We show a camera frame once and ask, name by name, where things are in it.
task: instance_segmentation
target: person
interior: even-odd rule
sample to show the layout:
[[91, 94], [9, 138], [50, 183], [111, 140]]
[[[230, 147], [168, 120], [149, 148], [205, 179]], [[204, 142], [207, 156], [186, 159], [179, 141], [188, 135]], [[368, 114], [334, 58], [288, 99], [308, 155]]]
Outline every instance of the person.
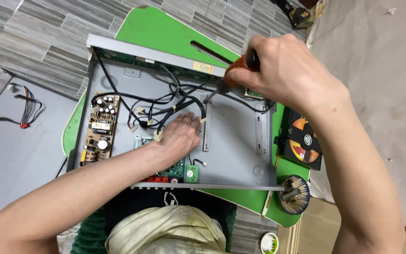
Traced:
[[[332, 252], [402, 253], [398, 191], [356, 116], [348, 89], [293, 35], [255, 35], [249, 48], [258, 53], [261, 71], [234, 69], [228, 78], [297, 110], [311, 123], [341, 214]], [[199, 143], [199, 130], [199, 117], [181, 114], [166, 126], [161, 141], [68, 172], [14, 201], [0, 212], [0, 253], [58, 253], [56, 235], [186, 156]], [[179, 198], [161, 202], [131, 214], [119, 212], [121, 218], [108, 227], [109, 254], [224, 252], [222, 219], [179, 205]]]

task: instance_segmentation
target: gray metal case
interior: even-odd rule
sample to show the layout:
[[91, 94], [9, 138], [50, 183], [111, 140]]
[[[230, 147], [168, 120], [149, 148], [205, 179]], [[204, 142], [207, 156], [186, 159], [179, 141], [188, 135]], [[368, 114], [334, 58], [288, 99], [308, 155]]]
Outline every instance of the gray metal case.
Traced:
[[[144, 48], [115, 39], [104, 38], [96, 35], [89, 35], [87, 40], [88, 47], [93, 52], [92, 47], [107, 49], [114, 54], [124, 53], [150, 61], [159, 61], [169, 65], [180, 66], [192, 69], [193, 60], [186, 59], [176, 55], [170, 55], [159, 52], [154, 49]], [[129, 93], [145, 98], [159, 98], [170, 93], [169, 83], [172, 79], [166, 74], [155, 70], [126, 64], [120, 61], [111, 61], [104, 59], [104, 65], [112, 78], [114, 85], [119, 92]], [[224, 70], [215, 70], [215, 75], [223, 75]], [[74, 159], [74, 168], [79, 167], [80, 155], [85, 142], [87, 121], [90, 116], [90, 100], [96, 91], [112, 92], [112, 88], [106, 79], [102, 68], [94, 55], [89, 56], [89, 82], [87, 86], [87, 95], [85, 106], [82, 113], [82, 123], [76, 151], [70, 159]], [[204, 81], [189, 79], [178, 76], [181, 84], [201, 85]], [[214, 84], [206, 84], [205, 87], [214, 89]], [[203, 100], [209, 92], [197, 90], [192, 96]], [[158, 108], [171, 107], [181, 98], [175, 98], [168, 105], [155, 105]], [[135, 99], [124, 97], [127, 105], [131, 107]], [[264, 107], [262, 101], [248, 101], [249, 105], [257, 109]], [[193, 159], [200, 159], [207, 163], [206, 167], [200, 165], [199, 183], [146, 183], [139, 182], [132, 187], [150, 187], [150, 188], [231, 188], [231, 189], [255, 189], [255, 190], [283, 190], [282, 186], [277, 185], [276, 167], [272, 163], [272, 137], [271, 137], [271, 119], [275, 112], [275, 107], [267, 113], [256, 113], [248, 107], [226, 98], [222, 95], [216, 95], [211, 100], [211, 110], [207, 110], [206, 140], [204, 144], [203, 131], [200, 133], [201, 144], [199, 150], [190, 152]], [[149, 103], [139, 102], [136, 106], [144, 106]], [[200, 115], [200, 109], [196, 104], [192, 104], [178, 113], [195, 112]], [[133, 149], [136, 135], [153, 136], [155, 129], [138, 128], [134, 133], [127, 126], [128, 110], [120, 105], [116, 130], [114, 134], [111, 156], [117, 156], [121, 153]], [[127, 169], [135, 169], [136, 165], [130, 165], [127, 162]]]

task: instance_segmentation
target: tile floor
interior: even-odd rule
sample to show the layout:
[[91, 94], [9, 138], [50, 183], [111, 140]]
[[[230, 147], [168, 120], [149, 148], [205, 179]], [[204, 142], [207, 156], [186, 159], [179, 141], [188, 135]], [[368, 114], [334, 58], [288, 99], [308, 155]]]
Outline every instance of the tile floor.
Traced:
[[[246, 50], [253, 34], [276, 37], [292, 30], [270, 0], [0, 0], [0, 68], [79, 98], [87, 82], [88, 33], [113, 37], [127, 13], [140, 5], [161, 8], [234, 52]], [[10, 76], [0, 70], [0, 92]], [[260, 253], [258, 239], [277, 224], [239, 208], [232, 252]], [[59, 237], [69, 253], [76, 234]]]

